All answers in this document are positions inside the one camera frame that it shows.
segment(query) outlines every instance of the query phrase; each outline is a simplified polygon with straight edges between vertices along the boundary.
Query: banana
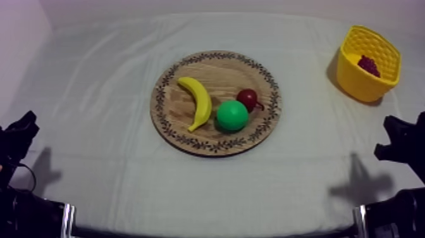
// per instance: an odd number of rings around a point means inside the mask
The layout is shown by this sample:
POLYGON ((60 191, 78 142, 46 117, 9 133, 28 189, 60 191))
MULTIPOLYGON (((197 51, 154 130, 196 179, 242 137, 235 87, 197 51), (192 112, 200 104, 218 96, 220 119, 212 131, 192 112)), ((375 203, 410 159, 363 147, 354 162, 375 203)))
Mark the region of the banana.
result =
POLYGON ((182 77, 177 82, 189 90, 194 95, 196 101, 194 123, 188 128, 189 132, 193 132, 208 121, 212 108, 211 98, 205 87, 194 78, 182 77))

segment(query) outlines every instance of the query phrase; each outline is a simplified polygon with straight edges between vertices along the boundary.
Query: table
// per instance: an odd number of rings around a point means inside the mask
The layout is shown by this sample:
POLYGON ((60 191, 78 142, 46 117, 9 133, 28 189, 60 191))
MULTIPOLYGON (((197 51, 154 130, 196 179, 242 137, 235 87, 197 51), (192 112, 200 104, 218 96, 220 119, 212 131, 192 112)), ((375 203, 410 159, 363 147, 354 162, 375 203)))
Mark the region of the table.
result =
MULTIPOLYGON (((185 237, 289 235, 344 227, 351 209, 422 186, 407 165, 379 162, 386 115, 424 110, 424 38, 373 27, 401 52, 399 85, 370 106, 333 84, 335 53, 351 24, 260 13, 163 15, 61 28, 28 69, 6 125, 27 110, 40 132, 25 163, 35 193, 74 204, 77 223, 185 237), (255 149, 193 157, 152 126, 162 72, 206 50, 242 53, 279 83, 283 111, 255 149)), ((15 177, 28 184, 29 175, 15 177)))

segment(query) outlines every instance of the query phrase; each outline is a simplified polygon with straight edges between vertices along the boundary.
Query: plastic basket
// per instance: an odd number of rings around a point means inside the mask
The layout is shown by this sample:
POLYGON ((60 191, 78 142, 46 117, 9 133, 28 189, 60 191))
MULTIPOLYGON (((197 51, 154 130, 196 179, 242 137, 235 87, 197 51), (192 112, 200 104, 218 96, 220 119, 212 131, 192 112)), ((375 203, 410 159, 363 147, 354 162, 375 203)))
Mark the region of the plastic basket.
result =
POLYGON ((342 89, 354 98, 373 102, 398 84, 401 64, 400 53, 384 37, 355 25, 342 42, 336 78, 342 89), (375 61, 380 78, 357 65, 362 55, 375 61))

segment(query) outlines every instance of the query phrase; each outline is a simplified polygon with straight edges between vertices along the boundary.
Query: green ball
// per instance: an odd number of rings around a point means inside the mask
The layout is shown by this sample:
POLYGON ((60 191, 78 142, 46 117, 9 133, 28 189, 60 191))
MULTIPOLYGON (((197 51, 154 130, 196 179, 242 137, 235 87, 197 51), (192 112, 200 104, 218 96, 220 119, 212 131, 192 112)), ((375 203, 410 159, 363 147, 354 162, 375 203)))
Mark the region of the green ball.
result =
POLYGON ((239 101, 231 100, 223 102, 217 111, 217 121, 225 130, 240 130, 249 120, 247 108, 239 101))

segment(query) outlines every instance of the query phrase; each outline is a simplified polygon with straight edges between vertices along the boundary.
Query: round wooden tray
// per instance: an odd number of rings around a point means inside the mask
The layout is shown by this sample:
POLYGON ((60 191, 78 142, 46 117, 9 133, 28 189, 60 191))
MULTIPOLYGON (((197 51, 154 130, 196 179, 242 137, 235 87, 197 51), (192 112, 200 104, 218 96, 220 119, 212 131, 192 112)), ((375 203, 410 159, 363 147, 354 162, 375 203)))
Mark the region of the round wooden tray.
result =
POLYGON ((271 74, 254 60, 229 51, 205 51, 183 58, 166 70, 157 81, 151 97, 154 125, 169 143, 199 156, 229 156, 244 152, 262 142, 278 123, 281 96, 271 74), (211 96, 212 112, 206 124, 194 132, 195 101, 178 84, 180 77, 201 82, 211 96), (242 89, 254 89, 264 111, 254 109, 247 126, 234 134, 216 130, 218 106, 235 100, 242 89))

